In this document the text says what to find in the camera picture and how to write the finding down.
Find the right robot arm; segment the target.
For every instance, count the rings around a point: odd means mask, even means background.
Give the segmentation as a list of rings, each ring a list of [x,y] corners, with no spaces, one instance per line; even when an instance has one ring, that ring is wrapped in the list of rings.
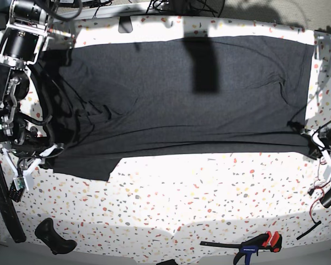
[[[59,1],[12,1],[9,18],[0,42],[0,142],[8,145],[2,152],[10,164],[17,190],[29,190],[34,181],[33,170],[46,158],[52,157],[63,144],[55,142],[51,130],[52,109],[48,98],[47,116],[43,120],[32,118],[20,110],[20,102],[29,91],[28,67],[37,62],[39,53],[51,34],[73,38],[70,33],[52,29],[55,19],[69,22],[77,18],[82,9],[63,17],[57,13]]]

